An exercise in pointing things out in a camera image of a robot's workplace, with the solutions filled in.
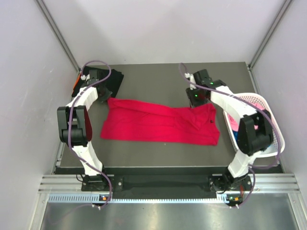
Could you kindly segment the red t shirt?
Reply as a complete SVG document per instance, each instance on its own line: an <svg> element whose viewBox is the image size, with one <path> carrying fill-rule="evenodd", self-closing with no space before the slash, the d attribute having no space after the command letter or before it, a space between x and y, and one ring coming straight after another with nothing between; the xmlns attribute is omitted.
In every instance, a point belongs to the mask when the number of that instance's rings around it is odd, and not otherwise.
<svg viewBox="0 0 307 230"><path fill-rule="evenodd" d="M168 107L137 100L110 98L103 123L102 139L174 142L216 146L220 131L211 104L196 108Z"/></svg>

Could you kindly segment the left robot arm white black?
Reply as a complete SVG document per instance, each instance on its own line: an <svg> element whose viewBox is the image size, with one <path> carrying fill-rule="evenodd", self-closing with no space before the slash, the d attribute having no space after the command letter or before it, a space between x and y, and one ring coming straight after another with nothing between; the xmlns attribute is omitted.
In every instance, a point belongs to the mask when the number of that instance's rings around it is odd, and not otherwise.
<svg viewBox="0 0 307 230"><path fill-rule="evenodd" d="M98 190L106 189L109 179L92 145L93 129L88 110L95 101L104 101L112 94L102 82L109 76L110 73L106 74L102 69L90 69L87 74L81 74L81 86L75 90L72 101L57 109L61 142L69 147L84 167L83 184L93 185Z"/></svg>

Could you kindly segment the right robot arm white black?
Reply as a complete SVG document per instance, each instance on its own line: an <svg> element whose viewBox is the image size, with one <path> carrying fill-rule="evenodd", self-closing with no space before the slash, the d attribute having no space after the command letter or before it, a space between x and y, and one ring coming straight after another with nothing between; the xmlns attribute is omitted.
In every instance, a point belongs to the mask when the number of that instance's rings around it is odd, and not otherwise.
<svg viewBox="0 0 307 230"><path fill-rule="evenodd" d="M238 124L238 150L224 177L225 186L234 190L241 185L241 177L248 173L249 166L273 143L271 113L239 98L223 81L213 81L205 69L183 76L189 81L187 95L192 106L212 102Z"/></svg>

